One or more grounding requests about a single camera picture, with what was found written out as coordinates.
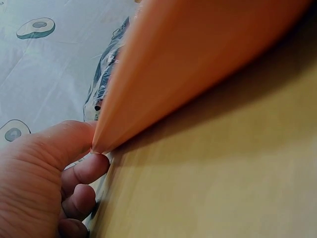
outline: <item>bedsheet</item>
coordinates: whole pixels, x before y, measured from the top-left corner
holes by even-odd
[[[0,127],[10,121],[28,133],[25,126],[37,132],[83,120],[100,57],[137,6],[132,0],[0,0]]]

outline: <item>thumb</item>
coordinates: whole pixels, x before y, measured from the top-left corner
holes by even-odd
[[[7,148],[8,153],[31,155],[60,171],[85,156],[92,145],[96,122],[64,121],[42,132],[22,136]]]

